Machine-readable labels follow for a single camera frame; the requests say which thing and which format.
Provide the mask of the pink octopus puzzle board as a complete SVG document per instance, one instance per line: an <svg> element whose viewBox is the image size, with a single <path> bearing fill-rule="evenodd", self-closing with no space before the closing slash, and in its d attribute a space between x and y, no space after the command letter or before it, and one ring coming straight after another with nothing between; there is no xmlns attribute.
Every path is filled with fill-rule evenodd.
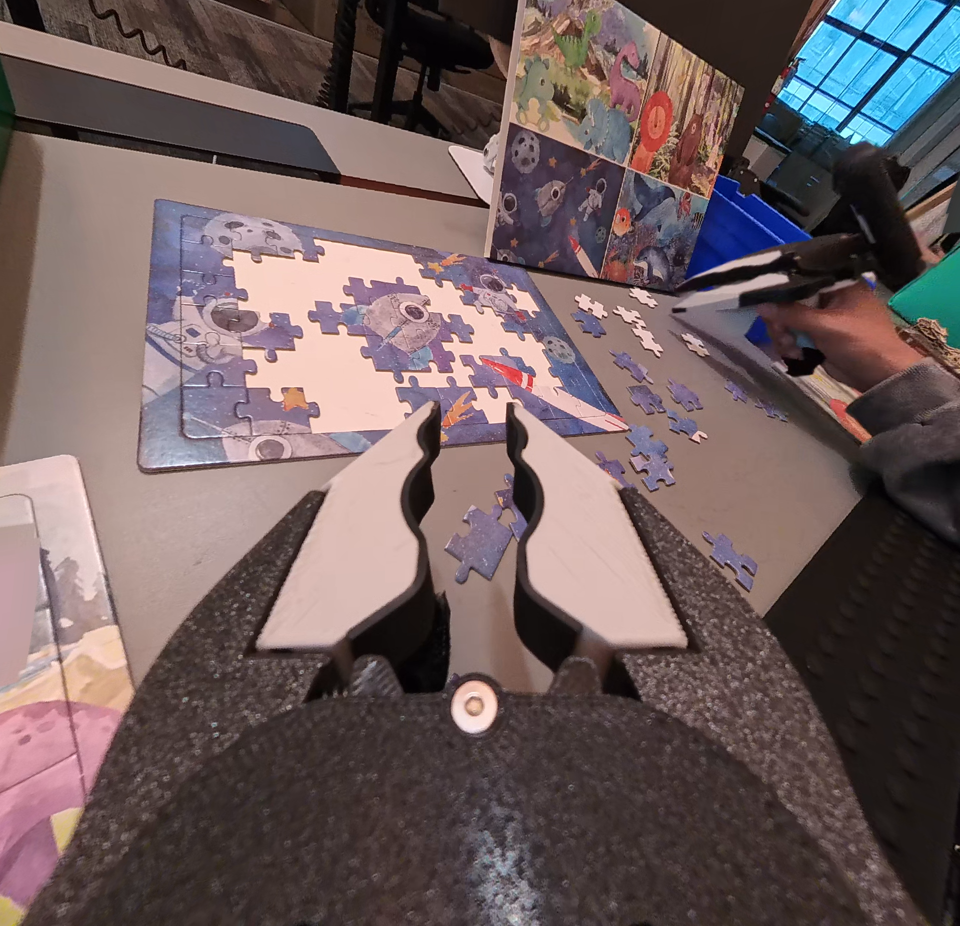
<svg viewBox="0 0 960 926"><path fill-rule="evenodd" d="M1 469L1 922L66 849L134 694L78 460Z"/></svg>

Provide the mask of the white flat board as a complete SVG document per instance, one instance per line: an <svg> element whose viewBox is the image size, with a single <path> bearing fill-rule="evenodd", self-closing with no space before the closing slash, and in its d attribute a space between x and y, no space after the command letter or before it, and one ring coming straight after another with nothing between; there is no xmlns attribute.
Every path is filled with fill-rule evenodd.
<svg viewBox="0 0 960 926"><path fill-rule="evenodd" d="M483 150L450 144L448 152L479 200L487 206L490 205L494 192L494 176L487 175L484 170Z"/></svg>

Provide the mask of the teal green table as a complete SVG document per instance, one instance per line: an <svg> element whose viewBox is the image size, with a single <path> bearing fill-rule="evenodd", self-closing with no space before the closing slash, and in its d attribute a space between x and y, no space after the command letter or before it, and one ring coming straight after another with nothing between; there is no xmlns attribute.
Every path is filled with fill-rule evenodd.
<svg viewBox="0 0 960 926"><path fill-rule="evenodd" d="M959 245L891 297L889 308L911 324L936 320L949 335L959 331Z"/></svg>

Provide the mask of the blue storage bin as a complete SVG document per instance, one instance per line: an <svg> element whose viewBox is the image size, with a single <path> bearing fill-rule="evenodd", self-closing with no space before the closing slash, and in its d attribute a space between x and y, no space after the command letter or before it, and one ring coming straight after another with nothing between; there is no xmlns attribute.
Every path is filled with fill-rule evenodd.
<svg viewBox="0 0 960 926"><path fill-rule="evenodd" d="M720 176L704 214L687 277L752 253L782 244L810 240L810 234L768 206L756 195L743 195L738 182ZM742 335L757 347L769 348L770 337L752 309L681 312L679 319L700 325L721 339Z"/></svg>

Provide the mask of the window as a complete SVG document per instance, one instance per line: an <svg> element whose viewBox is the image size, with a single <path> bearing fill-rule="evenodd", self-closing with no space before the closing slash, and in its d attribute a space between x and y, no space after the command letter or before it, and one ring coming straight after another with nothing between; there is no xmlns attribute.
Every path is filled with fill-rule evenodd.
<svg viewBox="0 0 960 926"><path fill-rule="evenodd" d="M836 0L777 99L840 137L889 142L959 68L959 0Z"/></svg>

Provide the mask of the white table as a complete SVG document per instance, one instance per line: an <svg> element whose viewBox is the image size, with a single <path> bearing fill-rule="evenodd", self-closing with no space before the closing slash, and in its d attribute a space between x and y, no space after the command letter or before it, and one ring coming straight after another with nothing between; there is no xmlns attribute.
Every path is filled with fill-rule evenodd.
<svg viewBox="0 0 960 926"><path fill-rule="evenodd" d="M2 22L2 57L39 62L307 127L359 188L456 204L481 202L450 157L450 143L258 92L196 73Z"/></svg>

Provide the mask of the scattered white puzzle pieces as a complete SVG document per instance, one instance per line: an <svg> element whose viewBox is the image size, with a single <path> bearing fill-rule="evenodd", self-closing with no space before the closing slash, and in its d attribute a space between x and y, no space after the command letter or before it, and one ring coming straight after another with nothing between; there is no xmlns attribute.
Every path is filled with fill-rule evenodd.
<svg viewBox="0 0 960 926"><path fill-rule="evenodd" d="M633 300L645 308L656 308L659 304L654 295L646 289L632 286L628 289L628 293ZM595 338L604 335L606 331L603 326L603 320L606 319L610 313L603 304L586 294L576 295L574 302L578 311L572 313L571 316L574 321L581 326L582 331L593 335ZM625 325L630 327L631 333L639 340L644 350L653 353L657 357L662 356L664 348L657 342L653 332L647 327L638 309L616 306L613 308L612 313ZM709 350L698 336L685 332L679 336L679 339L687 349L696 356L710 356Z"/></svg>

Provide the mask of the person's right hand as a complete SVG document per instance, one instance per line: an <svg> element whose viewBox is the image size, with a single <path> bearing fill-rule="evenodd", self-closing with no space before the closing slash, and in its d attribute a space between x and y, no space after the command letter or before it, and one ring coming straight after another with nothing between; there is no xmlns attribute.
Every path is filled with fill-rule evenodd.
<svg viewBox="0 0 960 926"><path fill-rule="evenodd" d="M757 313L781 358L803 361L805 338L822 354L822 367L858 393L926 358L899 337L889 309L865 284L824 294L816 307L765 304Z"/></svg>

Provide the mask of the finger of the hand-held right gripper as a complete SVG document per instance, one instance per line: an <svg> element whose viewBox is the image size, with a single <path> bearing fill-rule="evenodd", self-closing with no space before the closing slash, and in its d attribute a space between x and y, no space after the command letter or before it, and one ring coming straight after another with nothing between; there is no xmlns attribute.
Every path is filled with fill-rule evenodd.
<svg viewBox="0 0 960 926"><path fill-rule="evenodd" d="M673 315L690 315L701 311L731 311L781 303L800 303L821 293L841 290L866 282L876 285L872 274L867 277L836 277L832 274L768 273L747 281L722 284L689 292L679 297Z"/></svg>
<svg viewBox="0 0 960 926"><path fill-rule="evenodd" d="M688 278L679 298L742 298L744 296L798 298L803 276L798 273L796 247L777 247L731 260Z"/></svg>

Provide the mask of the illustrated puzzle box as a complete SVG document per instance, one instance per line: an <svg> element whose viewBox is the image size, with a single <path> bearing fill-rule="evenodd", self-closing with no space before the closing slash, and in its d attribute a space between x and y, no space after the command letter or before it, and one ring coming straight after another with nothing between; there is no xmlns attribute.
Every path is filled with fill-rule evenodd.
<svg viewBox="0 0 960 926"><path fill-rule="evenodd" d="M743 93L617 0L518 0L489 257L678 289Z"/></svg>

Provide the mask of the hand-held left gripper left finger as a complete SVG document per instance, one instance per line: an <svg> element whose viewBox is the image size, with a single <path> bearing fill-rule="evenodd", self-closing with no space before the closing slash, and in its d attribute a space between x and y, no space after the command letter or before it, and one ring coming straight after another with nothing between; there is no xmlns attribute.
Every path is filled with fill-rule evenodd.
<svg viewBox="0 0 960 926"><path fill-rule="evenodd" d="M422 521L440 432L440 407L426 404L321 488L258 653L324 654L348 677L363 655L399 666L425 645L437 601Z"/></svg>

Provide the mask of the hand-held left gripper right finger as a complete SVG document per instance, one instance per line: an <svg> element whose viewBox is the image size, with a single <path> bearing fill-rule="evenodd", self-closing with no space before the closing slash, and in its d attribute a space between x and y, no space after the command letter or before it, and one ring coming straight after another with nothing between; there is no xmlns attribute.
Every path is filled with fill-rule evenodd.
<svg viewBox="0 0 960 926"><path fill-rule="evenodd" d="M685 650L690 639L631 517L640 495L526 408L507 409L512 497L526 521L515 564L513 622L547 668L585 657L601 676L615 659Z"/></svg>

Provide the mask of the black office chair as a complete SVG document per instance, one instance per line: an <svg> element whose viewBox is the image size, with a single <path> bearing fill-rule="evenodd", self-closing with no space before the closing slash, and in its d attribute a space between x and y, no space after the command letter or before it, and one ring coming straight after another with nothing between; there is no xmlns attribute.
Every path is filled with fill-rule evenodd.
<svg viewBox="0 0 960 926"><path fill-rule="evenodd" d="M443 15L440 0L365 0L366 12L383 32L373 100L356 103L356 112L391 123L404 116L404 129L423 127L434 138L449 132L424 107L424 92L438 92L444 71L470 72L489 68L494 57L487 41L468 25ZM414 96L397 101L394 90L402 60L418 65Z"/></svg>

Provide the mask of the person's right forearm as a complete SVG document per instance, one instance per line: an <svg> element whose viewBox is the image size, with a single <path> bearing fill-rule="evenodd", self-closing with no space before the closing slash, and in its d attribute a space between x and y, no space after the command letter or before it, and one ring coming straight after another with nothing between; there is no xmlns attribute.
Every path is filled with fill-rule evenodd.
<svg viewBox="0 0 960 926"><path fill-rule="evenodd" d="M875 385L847 411L870 434L861 460L889 498L958 546L958 377L925 357Z"/></svg>

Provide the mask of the blue puzzle pieces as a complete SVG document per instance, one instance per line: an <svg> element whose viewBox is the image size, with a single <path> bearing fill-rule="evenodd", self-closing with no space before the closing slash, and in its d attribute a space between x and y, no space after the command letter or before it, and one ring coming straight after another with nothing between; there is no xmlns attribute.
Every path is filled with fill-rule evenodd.
<svg viewBox="0 0 960 926"><path fill-rule="evenodd" d="M618 364L626 364L628 369L636 365L627 354L614 354L614 357ZM507 380L508 387L513 386L516 391L534 393L534 377L522 369L486 356L481 357L481 364L490 367L498 378ZM731 392L735 402L749 401L745 391L736 383L728 381L725 388ZM771 404L756 402L755 405L763 408L768 417L786 421L785 416ZM666 415L671 431L686 435L691 442L700 443L708 438L707 434L696 426L694 420L680 417L669 409L666 410ZM649 455L647 452L637 452L630 457L634 470L642 475L644 486L650 491L656 491L661 484L674 484L673 467L667 461L667 453L656 446L651 431L645 427L634 426L628 426L627 431L629 433L627 438L637 450L646 447L650 452ZM605 453L600 451L595 452L595 457L600 469L616 482L619 491L634 487L626 479L625 468L618 460L608 459ZM465 583L471 570L482 575L486 580L491 580L509 546L511 537L516 538L518 542L523 538L527 523L524 514L515 503L514 478L511 475L505 475L504 478L507 488L496 493L498 508L487 513L478 507L471 507L462 518L462 521L470 527L469 533L465 536L452 535L445 546L445 551L457 558L460 563L455 574L457 583ZM504 508L509 508L515 517L509 526L499 522ZM709 558L721 568L731 568L735 581L749 592L753 587L758 564L749 556L739 553L726 534L711 536L704 533L702 537L711 544Z"/></svg>

